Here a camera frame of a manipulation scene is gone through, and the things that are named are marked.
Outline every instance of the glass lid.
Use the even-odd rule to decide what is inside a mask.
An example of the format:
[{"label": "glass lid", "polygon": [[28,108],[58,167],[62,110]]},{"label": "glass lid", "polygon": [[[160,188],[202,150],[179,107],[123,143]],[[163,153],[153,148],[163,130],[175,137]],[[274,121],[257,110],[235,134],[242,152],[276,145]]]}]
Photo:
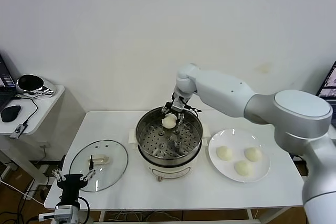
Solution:
[{"label": "glass lid", "polygon": [[70,174],[87,174],[90,157],[96,173],[83,191],[94,192],[114,185],[123,175],[128,163],[124,146],[114,140],[96,141],[83,148],[73,159]]}]

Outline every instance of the wooden floor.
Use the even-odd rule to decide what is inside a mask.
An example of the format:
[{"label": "wooden floor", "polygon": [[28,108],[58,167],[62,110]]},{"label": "wooden floor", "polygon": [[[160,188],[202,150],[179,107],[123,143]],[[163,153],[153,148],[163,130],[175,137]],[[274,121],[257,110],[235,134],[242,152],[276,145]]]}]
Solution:
[{"label": "wooden floor", "polygon": [[[7,177],[4,179],[5,182],[15,186],[21,191],[24,191],[29,182],[31,181],[31,177],[22,169],[18,169],[17,171],[10,172]],[[18,212],[18,204],[21,200],[21,194],[9,189],[7,186],[0,184],[0,224],[14,224],[16,220],[16,216],[14,214],[3,213],[5,211],[8,212]],[[34,196],[40,202],[43,200],[40,197],[40,191],[37,191]],[[42,205],[36,203],[33,200],[21,200],[21,206],[23,205],[23,209],[21,211],[24,223],[26,221],[38,214],[44,212],[50,212],[50,210],[45,209]],[[257,218],[266,209],[259,209]],[[107,212],[105,216],[105,221],[113,221],[119,215],[119,211],[117,212]],[[119,215],[118,219],[121,221],[138,221],[139,219],[148,220],[148,221],[173,221],[173,220],[237,220],[237,219],[247,219],[247,214],[245,210],[213,210],[213,211],[166,211],[166,213],[162,212],[141,212],[138,213],[137,216],[135,214],[127,214]],[[91,212],[91,217],[94,221],[98,221],[100,212],[93,211]],[[278,218],[269,222],[270,224],[306,224],[306,215],[302,207],[291,208],[286,211],[284,214],[280,215]]]}]

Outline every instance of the small table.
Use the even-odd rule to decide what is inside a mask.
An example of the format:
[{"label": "small table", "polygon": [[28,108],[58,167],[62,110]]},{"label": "small table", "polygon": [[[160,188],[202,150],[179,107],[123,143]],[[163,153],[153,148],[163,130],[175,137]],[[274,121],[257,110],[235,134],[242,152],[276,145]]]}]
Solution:
[{"label": "small table", "polygon": [[[55,103],[64,93],[64,86],[56,85],[56,93],[50,97],[45,99],[34,99],[35,103],[38,106],[38,110],[36,113],[29,119],[28,127],[23,132],[24,135],[32,135],[38,127],[42,124],[44,118],[48,115],[50,110],[53,108]],[[9,123],[4,123],[0,120],[0,151],[4,153],[9,159],[13,160],[18,166],[20,166],[23,170],[25,170],[30,176],[32,176],[35,180],[32,182],[29,190],[31,192],[29,194],[33,195],[34,190],[36,190],[38,185],[45,185],[48,181],[48,178],[43,174],[46,171],[48,166],[43,165],[38,170],[26,157],[19,151],[15,146],[11,144],[14,139],[9,139],[7,136],[11,135],[13,131],[19,124],[22,124],[35,110],[35,105],[31,100],[27,99],[19,99],[12,100],[8,106],[20,105],[21,110],[18,114],[18,117]],[[8,158],[2,157],[0,155],[0,160],[4,163],[8,163]],[[8,168],[15,169],[12,167],[12,164],[9,164]]]},{"label": "small table", "polygon": [[[264,144],[271,160],[265,178],[254,183],[235,182],[216,170],[207,155],[199,154],[197,165],[182,178],[157,182],[145,168],[142,157],[128,144],[128,135],[145,112],[88,112],[66,156],[63,172],[69,172],[75,155],[98,140],[116,140],[124,145],[129,163],[122,178],[113,186],[96,193],[80,192],[92,210],[214,210],[248,209],[249,222],[267,223],[290,207],[302,206],[303,180],[288,153],[275,143],[271,125],[256,125],[245,119],[233,119],[218,111],[203,111],[202,123],[211,135],[241,128],[250,131]],[[54,209],[61,189],[54,183],[45,207]],[[253,220],[251,208],[272,208],[260,220]]]}]

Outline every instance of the steamed bun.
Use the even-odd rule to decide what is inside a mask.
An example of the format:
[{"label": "steamed bun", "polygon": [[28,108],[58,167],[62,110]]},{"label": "steamed bun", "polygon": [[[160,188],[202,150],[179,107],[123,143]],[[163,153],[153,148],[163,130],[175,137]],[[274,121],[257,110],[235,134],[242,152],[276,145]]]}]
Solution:
[{"label": "steamed bun", "polygon": [[249,176],[253,172],[252,165],[244,160],[235,163],[234,168],[241,176]]},{"label": "steamed bun", "polygon": [[167,114],[164,119],[162,119],[162,126],[166,129],[172,129],[176,126],[177,117],[174,114]]},{"label": "steamed bun", "polygon": [[245,149],[244,154],[251,162],[258,162],[263,156],[261,150],[255,147]]},{"label": "steamed bun", "polygon": [[221,146],[216,149],[217,156],[224,161],[229,161],[233,157],[232,149],[228,148],[227,146]]}]

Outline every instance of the white plate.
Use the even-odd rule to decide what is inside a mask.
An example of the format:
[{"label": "white plate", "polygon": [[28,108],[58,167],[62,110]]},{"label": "white plate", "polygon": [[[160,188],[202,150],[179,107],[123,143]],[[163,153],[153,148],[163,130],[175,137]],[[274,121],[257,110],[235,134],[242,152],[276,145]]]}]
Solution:
[{"label": "white plate", "polygon": [[[224,161],[217,156],[216,149],[223,145],[233,150],[232,160]],[[250,147],[257,147],[262,151],[263,157],[260,161],[251,162],[245,157],[244,150]],[[268,173],[271,165],[270,159],[259,140],[251,133],[240,129],[227,129],[216,133],[209,142],[208,151],[214,166],[223,175],[238,182],[250,183],[262,179]],[[234,164],[241,160],[252,164],[254,170],[252,175],[245,177],[236,172]]]}]

